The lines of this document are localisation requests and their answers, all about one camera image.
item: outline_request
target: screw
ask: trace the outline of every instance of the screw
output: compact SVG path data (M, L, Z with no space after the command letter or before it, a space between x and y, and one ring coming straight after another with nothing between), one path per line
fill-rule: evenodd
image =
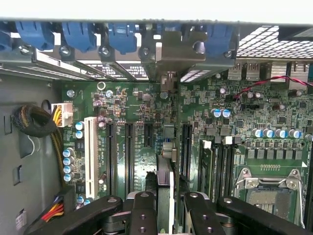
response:
M192 192L192 193L190 194L190 196L191 196L191 197L195 197L195 198L196 198L196 197L198 197L198 194L197 194L197 193L195 193L195 192Z
M146 194L145 192L144 192L144 193L142 193L140 196L142 196L142 197L149 197L149 195L148 195L148 194Z
M224 56L225 56L226 58L229 58L229 57L231 56L231 50L225 52L225 53L224 53Z
M116 202L116 199L115 198L111 198L108 200L108 202Z
M68 46L63 46L60 48L60 52L63 54L63 55L70 55L70 49Z
M102 51L102 53L103 53L104 55L108 55L109 52L110 52L106 47L102 47L102 48L101 48L101 51Z
M224 202L230 204L230 203L232 203L233 201L232 201L230 198L224 198Z
M145 47L145 48L143 49L143 54L144 54L144 55L148 55L148 54L149 54L149 49Z

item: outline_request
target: wire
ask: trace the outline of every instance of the wire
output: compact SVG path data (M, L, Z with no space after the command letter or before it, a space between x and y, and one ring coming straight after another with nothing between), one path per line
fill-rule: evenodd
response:
M242 94L242 93L245 93L245 92L248 92L252 87L255 87L255 86L260 86L262 84L265 84L271 80L276 80L276 79L285 79L285 80L289 80L289 81L292 81L292 82L296 82L296 83L300 83L301 85L304 85L304 86L311 86L313 87L313 84L310 84L308 82L304 82L304 81L301 81L297 78L291 78L289 76L275 76L275 77L271 77L269 79L266 79L264 81L259 81L259 82L256 82L254 83L253 85L247 87L247 88L244 88L243 90L241 90L239 93L237 93L234 98L239 98L239 96Z

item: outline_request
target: power connector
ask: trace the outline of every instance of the power connector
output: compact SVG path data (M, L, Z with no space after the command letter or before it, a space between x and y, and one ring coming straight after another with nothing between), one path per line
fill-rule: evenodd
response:
M51 104L51 110L56 111L53 116L53 121L57 127L65 127L73 125L73 104L72 103L58 103Z

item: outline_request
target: white pci slot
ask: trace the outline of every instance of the white pci slot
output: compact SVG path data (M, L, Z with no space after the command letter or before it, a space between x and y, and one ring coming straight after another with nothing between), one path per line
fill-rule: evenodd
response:
M86 197L98 194L98 133L97 118L87 117L85 123L85 174Z

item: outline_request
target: chip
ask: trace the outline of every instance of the chip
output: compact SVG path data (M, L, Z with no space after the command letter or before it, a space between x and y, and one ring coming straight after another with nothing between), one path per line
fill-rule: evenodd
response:
M285 117L279 117L278 118L278 123L279 124L284 124L284 123L286 123L286 121L287 121L287 118L285 118Z
M244 121L242 121L242 120L237 120L236 126L237 126L238 128L243 128L243 127L244 127Z

